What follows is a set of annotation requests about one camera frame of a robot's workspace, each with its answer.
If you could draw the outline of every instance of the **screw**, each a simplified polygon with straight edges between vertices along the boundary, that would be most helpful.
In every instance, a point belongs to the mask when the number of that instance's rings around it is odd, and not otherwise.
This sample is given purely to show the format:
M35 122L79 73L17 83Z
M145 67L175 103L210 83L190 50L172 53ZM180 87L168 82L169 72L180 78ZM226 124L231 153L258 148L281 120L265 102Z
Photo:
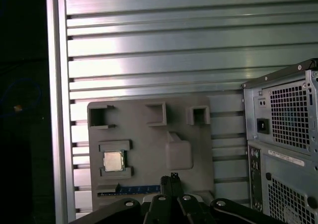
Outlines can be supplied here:
M125 205L126 205L127 207L131 207L131 206L134 205L134 203L133 203L133 202L126 202Z
M186 195L186 196L183 196L183 199L186 200L186 201L189 201L189 200L191 200L191 197Z
M223 201L217 201L217 205L220 207L224 207L226 205L226 203Z

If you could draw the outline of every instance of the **square compartment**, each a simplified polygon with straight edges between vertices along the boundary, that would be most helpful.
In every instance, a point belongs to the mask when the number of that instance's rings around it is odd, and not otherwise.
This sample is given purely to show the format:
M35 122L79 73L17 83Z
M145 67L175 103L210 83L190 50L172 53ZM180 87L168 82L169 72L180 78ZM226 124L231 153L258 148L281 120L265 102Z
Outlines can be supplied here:
M147 125L148 126L166 126L166 106L163 103L146 104L147 107Z
M89 109L89 112L88 112L89 127L96 127L98 129L108 129L108 128L115 127L115 125L112 124L112 122L110 121L111 116L109 112L112 109L114 109L114 106L106 106L104 108Z

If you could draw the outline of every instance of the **power supply fan grille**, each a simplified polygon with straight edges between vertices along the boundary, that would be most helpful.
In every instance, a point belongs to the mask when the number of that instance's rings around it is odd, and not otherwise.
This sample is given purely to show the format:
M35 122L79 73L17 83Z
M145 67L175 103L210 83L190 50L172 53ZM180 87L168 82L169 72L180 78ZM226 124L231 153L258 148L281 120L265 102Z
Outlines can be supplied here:
M271 217L289 224L315 224L315 216L306 210L302 195L275 179L272 182L268 185Z
M270 101L274 140L307 149L310 140L305 89L293 86L274 90Z

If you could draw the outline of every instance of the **metal case panel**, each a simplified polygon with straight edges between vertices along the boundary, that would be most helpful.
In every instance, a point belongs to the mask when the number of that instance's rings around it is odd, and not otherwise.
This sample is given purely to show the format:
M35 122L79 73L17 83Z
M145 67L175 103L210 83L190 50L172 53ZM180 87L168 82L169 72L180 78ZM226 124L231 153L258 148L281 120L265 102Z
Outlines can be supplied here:
M263 212L289 224L317 224L317 164L262 142L248 144L260 150Z

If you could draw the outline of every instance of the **white label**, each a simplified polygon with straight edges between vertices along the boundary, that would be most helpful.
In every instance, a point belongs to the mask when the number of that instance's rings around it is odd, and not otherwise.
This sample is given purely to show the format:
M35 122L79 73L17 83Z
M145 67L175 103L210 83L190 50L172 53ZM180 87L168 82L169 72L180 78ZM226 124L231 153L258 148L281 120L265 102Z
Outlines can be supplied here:
M300 165L302 167L305 167L305 162L303 162L302 160L299 160L299 159L296 159L296 158L292 158L290 156L287 156L287 155L284 155L284 154L281 154L281 153L277 153L277 152L271 151L271 150L268 151L268 154L270 154L272 156L275 156L277 158L281 158L281 159L286 160L288 162Z

